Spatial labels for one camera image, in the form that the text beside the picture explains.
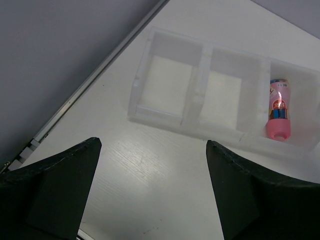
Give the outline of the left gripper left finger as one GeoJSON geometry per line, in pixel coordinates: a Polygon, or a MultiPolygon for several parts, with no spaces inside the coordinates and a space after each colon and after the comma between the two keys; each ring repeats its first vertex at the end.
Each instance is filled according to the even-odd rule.
{"type": "Polygon", "coordinates": [[[102,143],[91,137],[0,175],[2,240],[75,240],[102,143]]]}

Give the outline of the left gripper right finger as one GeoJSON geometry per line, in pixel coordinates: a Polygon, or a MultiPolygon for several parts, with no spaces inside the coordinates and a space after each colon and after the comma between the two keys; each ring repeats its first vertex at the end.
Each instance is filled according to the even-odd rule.
{"type": "Polygon", "coordinates": [[[211,140],[206,159],[226,240],[319,239],[319,184],[270,170],[211,140]]]}

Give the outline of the pink glue stick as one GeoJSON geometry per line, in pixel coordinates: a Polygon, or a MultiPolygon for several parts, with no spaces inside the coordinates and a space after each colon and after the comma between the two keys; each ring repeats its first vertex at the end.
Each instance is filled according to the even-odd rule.
{"type": "Polygon", "coordinates": [[[270,81],[266,132],[272,140],[283,142],[291,136],[290,97],[291,89],[286,79],[270,81]]]}

